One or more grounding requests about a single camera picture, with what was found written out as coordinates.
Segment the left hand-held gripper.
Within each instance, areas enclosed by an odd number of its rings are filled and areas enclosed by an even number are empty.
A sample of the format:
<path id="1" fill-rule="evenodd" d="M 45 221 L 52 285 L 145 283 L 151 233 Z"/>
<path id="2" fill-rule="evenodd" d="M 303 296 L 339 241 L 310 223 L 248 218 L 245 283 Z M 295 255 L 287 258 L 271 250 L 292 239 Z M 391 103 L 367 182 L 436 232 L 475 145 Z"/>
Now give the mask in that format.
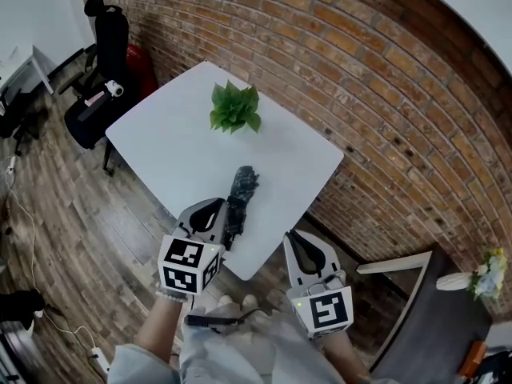
<path id="1" fill-rule="evenodd" d="M 226 200 L 210 198 L 186 208 L 163 237 L 158 272 L 164 290 L 198 295 L 220 271 Z"/>

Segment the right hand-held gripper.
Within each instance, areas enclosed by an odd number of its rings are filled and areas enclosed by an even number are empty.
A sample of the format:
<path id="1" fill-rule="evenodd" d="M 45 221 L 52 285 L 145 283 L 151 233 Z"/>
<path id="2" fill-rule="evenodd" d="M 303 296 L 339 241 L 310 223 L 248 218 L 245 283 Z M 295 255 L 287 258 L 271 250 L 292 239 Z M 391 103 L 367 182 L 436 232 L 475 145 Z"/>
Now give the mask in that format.
<path id="1" fill-rule="evenodd" d="M 282 245 L 290 280 L 286 296 L 308 337 L 317 338 L 351 326 L 352 289 L 335 249 L 302 230 L 286 232 Z"/>

